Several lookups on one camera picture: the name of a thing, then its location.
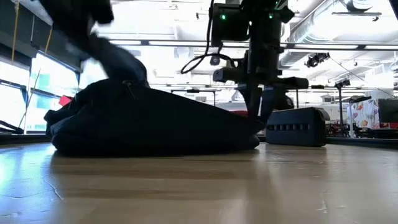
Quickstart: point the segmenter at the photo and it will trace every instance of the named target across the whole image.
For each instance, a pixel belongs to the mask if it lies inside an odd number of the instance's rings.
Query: wooden floor
[[[54,151],[0,149],[0,223],[398,223],[398,151],[261,145],[133,159]]]

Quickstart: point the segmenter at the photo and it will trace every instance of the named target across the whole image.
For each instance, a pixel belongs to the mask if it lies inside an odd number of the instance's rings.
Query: ceiling duct
[[[327,26],[325,22],[332,18],[331,15],[335,10],[347,9],[348,7],[351,7],[351,10],[357,9],[364,12],[371,8],[371,0],[326,0],[297,27],[295,32],[287,39],[287,42],[300,44],[329,43],[339,35],[338,32],[328,32],[329,35],[325,37],[319,36],[316,33],[317,29],[321,26]],[[279,60],[279,67],[281,69],[288,69],[307,55],[308,53],[306,52],[291,52],[287,50]]]

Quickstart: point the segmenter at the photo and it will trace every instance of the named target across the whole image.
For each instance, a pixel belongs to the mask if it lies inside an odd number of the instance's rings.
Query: ceiling
[[[283,41],[303,44],[398,44],[398,21],[389,0],[352,0],[354,4],[371,6],[367,11],[371,15],[381,13],[377,21],[373,21],[375,16],[339,15],[348,12],[345,8],[348,1],[288,0],[295,17],[284,27]],[[115,0],[112,3],[115,15],[113,23],[94,28],[102,36],[121,40],[121,43],[140,39],[205,40],[210,0]],[[51,23],[38,1],[21,0],[21,4]],[[214,84],[211,77],[206,76],[225,65],[221,62],[219,66],[211,66],[207,58],[190,77],[182,77],[178,70],[191,58],[202,54],[203,47],[123,47],[139,54],[140,60],[149,67],[148,71],[154,73],[155,82],[178,77],[174,78],[173,83],[186,83],[191,79],[191,83]],[[225,48],[222,53],[235,58],[242,57],[244,49]],[[330,51],[332,59],[316,68],[307,68],[304,63],[308,59],[307,55],[312,53],[288,50],[282,54],[280,68],[284,69],[284,76],[307,77],[311,84],[332,85],[336,79],[346,77],[347,70],[352,70],[358,76],[351,74],[353,86],[384,87],[388,84],[366,83],[363,80],[369,80],[366,76],[379,75],[380,72],[389,73],[390,65],[395,62],[394,52]]]

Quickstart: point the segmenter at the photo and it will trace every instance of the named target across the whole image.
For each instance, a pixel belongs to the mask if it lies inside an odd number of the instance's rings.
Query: black bag
[[[130,82],[101,80],[49,111],[59,152],[152,156],[253,149],[264,125],[244,116]]]

